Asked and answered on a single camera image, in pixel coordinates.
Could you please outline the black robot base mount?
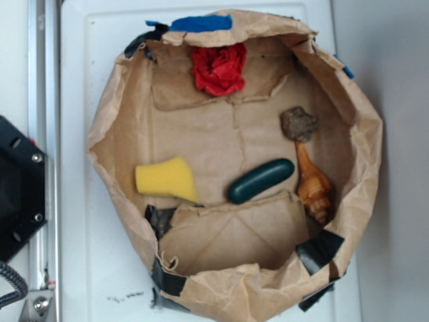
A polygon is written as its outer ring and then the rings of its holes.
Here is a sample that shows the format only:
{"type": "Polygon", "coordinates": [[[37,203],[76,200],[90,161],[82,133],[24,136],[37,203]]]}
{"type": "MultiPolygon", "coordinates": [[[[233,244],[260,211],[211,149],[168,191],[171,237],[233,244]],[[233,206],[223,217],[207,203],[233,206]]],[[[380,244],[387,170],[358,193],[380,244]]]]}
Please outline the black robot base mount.
{"type": "Polygon", "coordinates": [[[46,155],[1,117],[1,261],[9,262],[46,222],[46,155]]]}

